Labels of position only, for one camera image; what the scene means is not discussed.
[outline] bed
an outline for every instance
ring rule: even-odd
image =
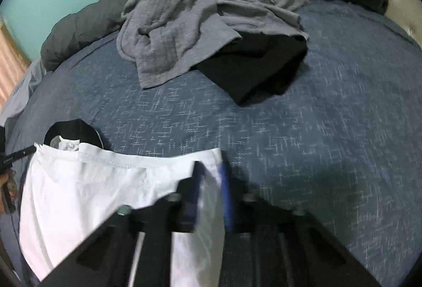
[[[310,40],[291,86],[243,107],[198,70],[142,90],[133,63],[117,52],[118,31],[110,33],[43,77],[7,151],[43,142],[52,124],[76,118],[117,153],[220,147],[253,193],[306,208],[383,287],[400,286],[422,252],[422,22],[415,13],[406,32],[408,13],[389,1],[396,23],[343,1],[311,0],[298,10]],[[403,2],[420,10],[420,0]],[[28,163],[14,165],[19,180]],[[18,223],[17,214],[3,216],[1,237],[18,276],[30,281]],[[252,286],[246,240],[226,243],[220,286]],[[246,259],[237,262],[240,253]]]

